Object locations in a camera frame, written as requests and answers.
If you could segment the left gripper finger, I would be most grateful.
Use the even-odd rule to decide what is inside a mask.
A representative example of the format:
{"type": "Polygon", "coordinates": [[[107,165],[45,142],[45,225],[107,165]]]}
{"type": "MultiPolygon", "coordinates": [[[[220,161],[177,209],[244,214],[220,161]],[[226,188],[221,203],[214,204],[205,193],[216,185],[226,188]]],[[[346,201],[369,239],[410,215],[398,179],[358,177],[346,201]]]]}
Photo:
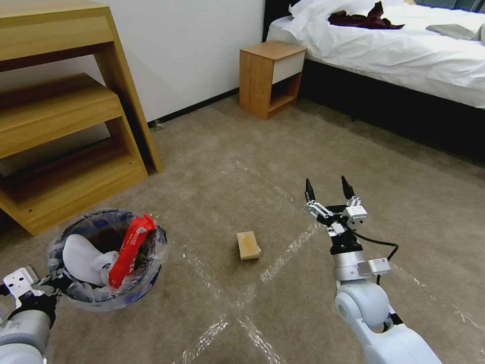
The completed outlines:
{"type": "Polygon", "coordinates": [[[35,297],[57,297],[65,294],[72,284],[72,279],[66,275],[58,277],[47,276],[31,285],[30,294],[35,297]]]}

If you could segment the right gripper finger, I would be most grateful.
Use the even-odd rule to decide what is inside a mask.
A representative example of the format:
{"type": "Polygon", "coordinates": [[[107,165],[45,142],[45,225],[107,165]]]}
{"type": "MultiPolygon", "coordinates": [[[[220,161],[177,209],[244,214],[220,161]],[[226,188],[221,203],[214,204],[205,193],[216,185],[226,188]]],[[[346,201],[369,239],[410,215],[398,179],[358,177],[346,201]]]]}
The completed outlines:
{"type": "Polygon", "coordinates": [[[307,212],[314,217],[320,224],[330,227],[334,223],[334,213],[316,201],[311,182],[308,178],[305,180],[305,208],[307,212]]]}
{"type": "Polygon", "coordinates": [[[356,196],[353,187],[343,175],[341,176],[341,181],[344,197],[347,200],[344,208],[361,206],[361,198],[356,196]]]}

